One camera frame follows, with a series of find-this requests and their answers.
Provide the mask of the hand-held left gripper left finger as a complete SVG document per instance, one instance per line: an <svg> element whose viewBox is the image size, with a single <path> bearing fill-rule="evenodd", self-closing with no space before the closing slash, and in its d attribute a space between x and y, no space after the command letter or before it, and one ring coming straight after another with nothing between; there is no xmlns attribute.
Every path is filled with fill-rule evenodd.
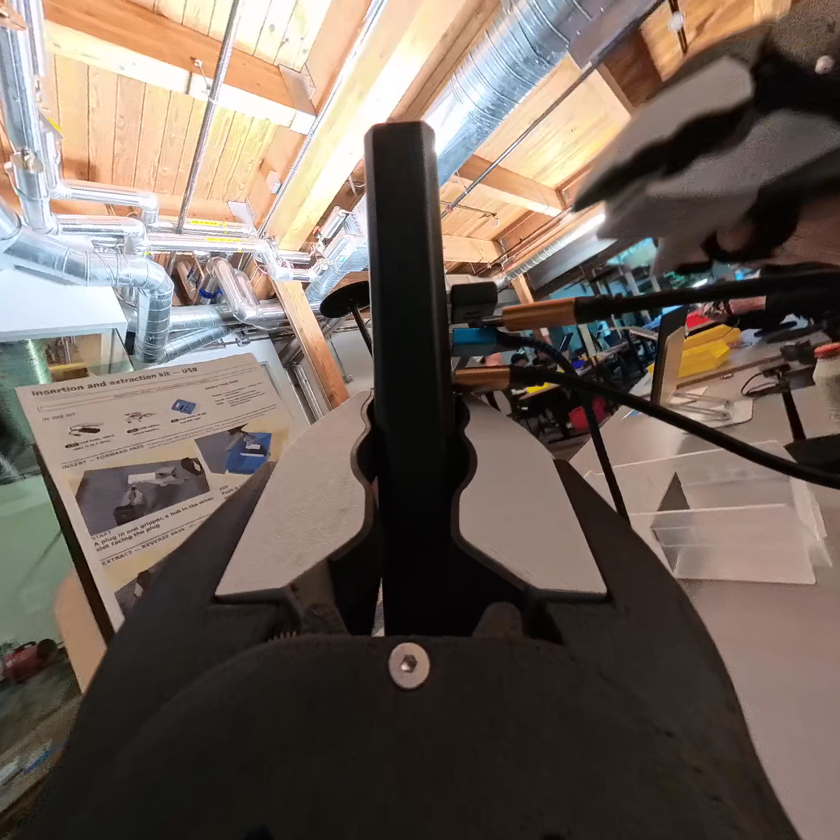
<svg viewBox="0 0 840 840"><path fill-rule="evenodd" d="M384 538L372 396L352 396L281 455L217 585L220 602L281 602L297 618L331 604L350 634L374 633Z"/></svg>

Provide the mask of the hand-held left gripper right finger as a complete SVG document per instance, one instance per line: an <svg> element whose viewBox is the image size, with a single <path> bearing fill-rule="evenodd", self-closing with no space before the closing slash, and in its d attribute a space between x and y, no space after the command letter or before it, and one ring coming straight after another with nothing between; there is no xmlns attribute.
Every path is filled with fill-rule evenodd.
<svg viewBox="0 0 840 840"><path fill-rule="evenodd" d="M546 447L474 395L463 398L467 471L456 493L464 551L520 589L597 600L606 584Z"/></svg>

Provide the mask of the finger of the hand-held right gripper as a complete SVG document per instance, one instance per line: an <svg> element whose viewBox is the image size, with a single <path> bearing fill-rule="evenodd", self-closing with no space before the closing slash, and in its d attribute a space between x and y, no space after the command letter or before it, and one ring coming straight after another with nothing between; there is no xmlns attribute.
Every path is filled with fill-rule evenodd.
<svg viewBox="0 0 840 840"><path fill-rule="evenodd" d="M692 165L725 150L750 122L760 89L770 76L770 56L747 62L714 59L643 105L596 159L574 199L577 211L627 198L716 203L723 212L746 212L754 192L691 196L679 178Z"/></svg>
<svg viewBox="0 0 840 840"><path fill-rule="evenodd" d="M680 173L637 182L605 201L601 239L658 242L656 266L707 262L701 245L738 226L760 190L833 152L825 115L776 110L725 149L704 154Z"/></svg>

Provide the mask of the black USB hub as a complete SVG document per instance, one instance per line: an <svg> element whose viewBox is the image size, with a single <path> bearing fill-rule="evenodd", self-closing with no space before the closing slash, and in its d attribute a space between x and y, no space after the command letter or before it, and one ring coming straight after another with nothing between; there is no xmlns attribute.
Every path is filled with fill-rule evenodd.
<svg viewBox="0 0 840 840"><path fill-rule="evenodd" d="M455 404L434 132L376 124L364 138L385 632L445 632Z"/></svg>

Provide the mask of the person's right hand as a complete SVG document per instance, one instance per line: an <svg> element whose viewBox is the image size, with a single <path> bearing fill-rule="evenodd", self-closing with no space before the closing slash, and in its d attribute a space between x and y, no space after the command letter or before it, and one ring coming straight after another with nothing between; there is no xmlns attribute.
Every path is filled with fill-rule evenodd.
<svg viewBox="0 0 840 840"><path fill-rule="evenodd" d="M839 266L839 197L804 205L791 244L804 262Z"/></svg>

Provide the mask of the yellow bin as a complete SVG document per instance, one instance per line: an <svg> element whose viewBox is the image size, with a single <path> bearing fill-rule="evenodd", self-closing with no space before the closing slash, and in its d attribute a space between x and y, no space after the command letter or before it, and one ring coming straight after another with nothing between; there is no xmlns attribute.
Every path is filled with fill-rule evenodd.
<svg viewBox="0 0 840 840"><path fill-rule="evenodd" d="M684 342L679 378L691 378L721 368L727 361L732 348L741 342L742 331L725 324L697 332Z"/></svg>

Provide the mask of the tilted sign on stand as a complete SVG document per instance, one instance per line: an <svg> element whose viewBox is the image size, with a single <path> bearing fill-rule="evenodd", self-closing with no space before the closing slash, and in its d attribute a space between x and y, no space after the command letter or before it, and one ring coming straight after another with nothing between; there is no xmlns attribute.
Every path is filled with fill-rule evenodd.
<svg viewBox="0 0 840 840"><path fill-rule="evenodd" d="M690 308L683 306L667 311L659 322L656 359L650 368L652 376L649 401L668 408L708 427L726 427L748 423L753 419L753 406L748 400L723 400L708 396L705 387L679 389L679 363L684 342L689 334Z"/></svg>

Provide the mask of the printed instruction poster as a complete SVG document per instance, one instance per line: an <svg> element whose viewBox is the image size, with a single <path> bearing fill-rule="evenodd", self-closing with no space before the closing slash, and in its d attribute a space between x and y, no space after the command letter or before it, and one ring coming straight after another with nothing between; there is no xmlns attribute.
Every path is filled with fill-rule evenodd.
<svg viewBox="0 0 840 840"><path fill-rule="evenodd" d="M291 441L252 353L16 392L112 633L161 562Z"/></svg>

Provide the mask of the clear plastic bin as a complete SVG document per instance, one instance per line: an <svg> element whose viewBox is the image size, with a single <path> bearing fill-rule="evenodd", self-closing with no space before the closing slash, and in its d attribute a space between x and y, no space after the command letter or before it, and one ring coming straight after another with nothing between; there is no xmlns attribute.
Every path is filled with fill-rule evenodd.
<svg viewBox="0 0 840 840"><path fill-rule="evenodd" d="M813 585L833 565L801 480L720 448L613 470L633 530L676 578Z"/></svg>

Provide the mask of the white bottle red cap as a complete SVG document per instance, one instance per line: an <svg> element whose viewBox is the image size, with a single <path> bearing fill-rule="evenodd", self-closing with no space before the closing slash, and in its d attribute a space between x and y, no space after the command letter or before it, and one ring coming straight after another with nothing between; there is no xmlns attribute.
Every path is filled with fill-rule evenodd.
<svg viewBox="0 0 840 840"><path fill-rule="evenodd" d="M825 343L814 349L812 378L827 402L839 401L839 342Z"/></svg>

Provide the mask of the black round disc on pole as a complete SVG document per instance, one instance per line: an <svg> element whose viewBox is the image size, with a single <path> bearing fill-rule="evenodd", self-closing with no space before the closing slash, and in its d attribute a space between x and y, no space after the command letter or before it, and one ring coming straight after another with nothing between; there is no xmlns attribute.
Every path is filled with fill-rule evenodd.
<svg viewBox="0 0 840 840"><path fill-rule="evenodd" d="M326 319L344 319L351 316L360 332L360 336L373 356L371 334L362 318L362 310L370 306L371 289L368 280L356 280L346 285L333 288L320 303L320 314Z"/></svg>

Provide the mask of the silver ceiling pipes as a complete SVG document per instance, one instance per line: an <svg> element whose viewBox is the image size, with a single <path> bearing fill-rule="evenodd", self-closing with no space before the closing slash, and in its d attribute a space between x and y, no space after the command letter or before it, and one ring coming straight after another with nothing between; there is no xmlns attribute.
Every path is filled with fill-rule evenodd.
<svg viewBox="0 0 840 840"><path fill-rule="evenodd" d="M45 17L40 1L2 2L2 117L11 144L11 177L24 220L36 232L56 235L54 200L130 207L152 228L160 205L150 192L95 182L67 181L61 174L60 131L43 110L46 79Z"/></svg>

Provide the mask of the wooden post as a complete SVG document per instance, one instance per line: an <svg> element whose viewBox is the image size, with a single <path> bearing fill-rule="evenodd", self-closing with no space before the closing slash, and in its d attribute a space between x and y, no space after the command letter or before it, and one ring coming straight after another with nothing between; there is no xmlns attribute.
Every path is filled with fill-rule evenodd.
<svg viewBox="0 0 840 840"><path fill-rule="evenodd" d="M350 398L350 394L301 283L271 278L271 285L297 342L295 350L290 344L283 350L279 356L281 364L288 367L301 351L309 362L329 410L340 406Z"/></svg>

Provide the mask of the long spiral silver duct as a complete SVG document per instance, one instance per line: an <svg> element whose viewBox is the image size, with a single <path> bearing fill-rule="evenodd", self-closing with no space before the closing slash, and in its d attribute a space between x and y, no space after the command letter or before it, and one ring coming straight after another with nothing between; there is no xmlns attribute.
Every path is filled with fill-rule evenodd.
<svg viewBox="0 0 840 840"><path fill-rule="evenodd" d="M582 2L503 2L423 115L443 186L560 63L592 18Z"/></svg>

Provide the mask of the round silver air duct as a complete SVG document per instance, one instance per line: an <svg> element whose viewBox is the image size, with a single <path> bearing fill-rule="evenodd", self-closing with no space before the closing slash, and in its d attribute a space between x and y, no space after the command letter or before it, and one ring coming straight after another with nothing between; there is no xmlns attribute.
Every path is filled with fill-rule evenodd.
<svg viewBox="0 0 840 840"><path fill-rule="evenodd" d="M74 248L39 234L1 202L1 252L16 268L77 287L126 287L138 294L134 357L145 364L164 360L174 285L165 269L145 257Z"/></svg>

